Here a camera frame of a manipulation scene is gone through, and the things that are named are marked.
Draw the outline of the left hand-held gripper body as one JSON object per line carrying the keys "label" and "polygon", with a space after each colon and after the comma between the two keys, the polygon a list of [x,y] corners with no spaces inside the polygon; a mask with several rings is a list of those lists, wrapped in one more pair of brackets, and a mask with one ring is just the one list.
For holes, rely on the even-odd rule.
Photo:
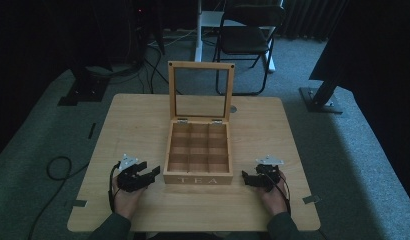
{"label": "left hand-held gripper body", "polygon": [[131,157],[127,154],[123,155],[118,167],[120,173],[117,176],[117,184],[120,189],[126,192],[133,192],[148,185],[145,175],[139,175],[141,171],[136,169],[136,165],[139,163],[141,162],[136,157]]}

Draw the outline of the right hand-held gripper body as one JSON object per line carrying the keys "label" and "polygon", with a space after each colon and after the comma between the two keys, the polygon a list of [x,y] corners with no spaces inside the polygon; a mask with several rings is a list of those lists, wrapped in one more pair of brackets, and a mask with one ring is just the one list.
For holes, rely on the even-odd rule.
{"label": "right hand-held gripper body", "polygon": [[262,180],[261,186],[264,187],[267,192],[270,192],[281,179],[279,166],[283,165],[284,161],[267,155],[257,159],[256,162],[257,166],[255,170]]}

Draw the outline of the wooden tea box with lid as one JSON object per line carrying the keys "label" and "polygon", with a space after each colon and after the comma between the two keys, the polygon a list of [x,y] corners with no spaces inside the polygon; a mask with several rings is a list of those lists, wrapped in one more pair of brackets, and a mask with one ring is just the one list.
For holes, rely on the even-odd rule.
{"label": "wooden tea box with lid", "polygon": [[[229,185],[233,161],[229,129],[235,65],[170,61],[168,63],[170,126],[163,177],[167,184]],[[177,81],[200,80],[211,72],[226,76],[218,96],[177,92]]]}

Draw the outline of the person's left hand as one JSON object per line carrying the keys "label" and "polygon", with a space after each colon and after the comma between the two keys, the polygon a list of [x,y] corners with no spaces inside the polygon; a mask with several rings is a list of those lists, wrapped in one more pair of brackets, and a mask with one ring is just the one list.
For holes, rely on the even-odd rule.
{"label": "person's left hand", "polygon": [[112,179],[112,195],[114,200],[114,212],[131,221],[138,208],[140,198],[146,188],[137,191],[126,192],[121,190],[117,184],[117,178]]}

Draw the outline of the person's right hand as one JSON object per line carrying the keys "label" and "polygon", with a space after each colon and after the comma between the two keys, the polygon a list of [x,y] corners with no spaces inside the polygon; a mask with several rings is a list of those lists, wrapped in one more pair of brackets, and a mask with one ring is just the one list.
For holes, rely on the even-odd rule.
{"label": "person's right hand", "polygon": [[267,192],[264,188],[256,189],[256,193],[271,216],[288,211],[285,175],[281,172],[280,176],[281,180],[270,192]]}

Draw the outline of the black stand with metal base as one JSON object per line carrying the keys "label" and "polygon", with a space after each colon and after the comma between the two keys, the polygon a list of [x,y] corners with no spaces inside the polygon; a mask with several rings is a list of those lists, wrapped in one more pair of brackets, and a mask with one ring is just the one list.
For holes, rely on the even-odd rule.
{"label": "black stand with metal base", "polygon": [[333,96],[336,87],[342,80],[344,65],[317,65],[311,73],[310,79],[323,81],[319,88],[301,87],[299,92],[309,112],[342,114],[343,110]]}

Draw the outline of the black stand base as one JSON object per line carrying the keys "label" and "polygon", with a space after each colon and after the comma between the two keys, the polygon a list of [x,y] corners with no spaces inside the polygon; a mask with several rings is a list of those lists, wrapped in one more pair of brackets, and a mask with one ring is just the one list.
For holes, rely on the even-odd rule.
{"label": "black stand base", "polygon": [[71,70],[75,77],[66,96],[60,98],[59,106],[76,106],[79,102],[101,102],[108,83],[109,77],[99,76],[89,71],[86,67]]}

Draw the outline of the black folding chair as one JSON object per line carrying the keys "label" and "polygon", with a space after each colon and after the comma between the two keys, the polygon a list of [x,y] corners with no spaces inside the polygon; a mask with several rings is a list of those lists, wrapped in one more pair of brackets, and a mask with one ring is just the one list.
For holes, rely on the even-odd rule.
{"label": "black folding chair", "polygon": [[275,33],[285,17],[284,7],[274,3],[242,3],[226,9],[220,20],[213,62],[221,62],[222,53],[229,55],[229,60],[243,55],[243,61],[252,60],[254,55],[254,67],[261,57],[272,55]]}

